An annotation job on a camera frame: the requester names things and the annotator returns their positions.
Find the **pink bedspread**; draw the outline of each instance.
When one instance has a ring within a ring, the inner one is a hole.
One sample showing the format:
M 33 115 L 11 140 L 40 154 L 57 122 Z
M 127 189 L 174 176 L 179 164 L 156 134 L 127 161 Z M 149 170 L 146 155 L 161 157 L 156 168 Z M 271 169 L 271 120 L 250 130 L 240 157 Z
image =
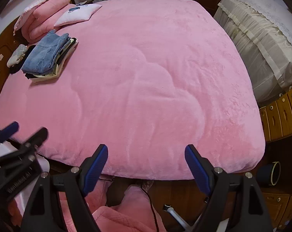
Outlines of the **pink bedspread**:
M 191 0 L 109 0 L 89 21 L 62 28 L 79 44 L 58 80 L 10 75 L 0 128 L 20 124 L 24 141 L 41 126 L 39 153 L 80 165 L 100 143 L 103 173 L 192 179 L 184 149 L 214 166 L 249 170 L 264 153 L 258 107 L 228 35 Z

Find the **bolt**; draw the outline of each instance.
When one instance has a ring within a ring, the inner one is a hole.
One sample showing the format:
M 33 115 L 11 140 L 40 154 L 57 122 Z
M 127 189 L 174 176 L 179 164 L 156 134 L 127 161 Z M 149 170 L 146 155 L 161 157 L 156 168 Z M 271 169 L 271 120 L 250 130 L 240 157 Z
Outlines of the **bolt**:
M 245 176 L 246 176 L 248 179 L 250 179 L 250 178 L 252 178 L 252 173 L 247 172 L 247 173 L 245 173 Z
M 29 159 L 30 161 L 34 161 L 36 158 L 35 158 L 34 155 L 31 154 L 31 155 L 28 157 L 28 159 Z
M 72 173 L 78 173 L 78 171 L 79 171 L 79 167 L 72 167 L 71 168 Z
M 215 167 L 215 168 L 214 168 L 214 171 L 215 171 L 216 173 L 222 173 L 222 172 L 223 172 L 223 169 L 222 169 L 221 167 Z
M 47 176 L 48 176 L 48 172 L 42 172 L 42 173 L 41 173 L 41 177 L 42 177 L 43 179 L 47 178 Z

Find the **bed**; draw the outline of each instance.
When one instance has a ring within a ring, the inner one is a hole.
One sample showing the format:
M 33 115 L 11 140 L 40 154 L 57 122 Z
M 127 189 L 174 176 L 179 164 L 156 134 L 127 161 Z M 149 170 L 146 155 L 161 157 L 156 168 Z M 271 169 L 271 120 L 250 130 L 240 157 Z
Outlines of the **bed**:
M 265 149 L 251 81 L 226 32 L 190 0 L 109 0 L 89 21 L 57 31 L 79 40 L 58 79 L 33 84 L 20 71 L 0 94 L 0 129 L 25 140 L 41 126 L 39 153 L 79 166 L 100 143 L 103 173 L 193 179 L 194 144 L 227 172 L 252 169 Z
M 273 0 L 222 0 L 214 19 L 235 44 L 258 103 L 292 85 L 292 13 Z

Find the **pink pants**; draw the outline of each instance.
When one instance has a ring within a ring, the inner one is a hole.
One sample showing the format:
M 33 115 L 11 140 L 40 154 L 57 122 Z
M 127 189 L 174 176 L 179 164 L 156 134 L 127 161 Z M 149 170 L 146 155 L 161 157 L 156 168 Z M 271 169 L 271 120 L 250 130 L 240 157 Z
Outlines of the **pink pants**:
M 101 232 L 154 232 L 155 220 L 148 196 L 136 185 L 131 185 L 125 191 L 125 196 L 118 206 L 106 207 L 106 192 L 110 182 L 98 181 L 93 192 L 86 197 L 89 210 L 92 213 Z M 69 212 L 65 193 L 60 193 L 64 219 L 69 232 L 76 232 Z M 155 211 L 159 231 L 166 232 L 160 215 Z

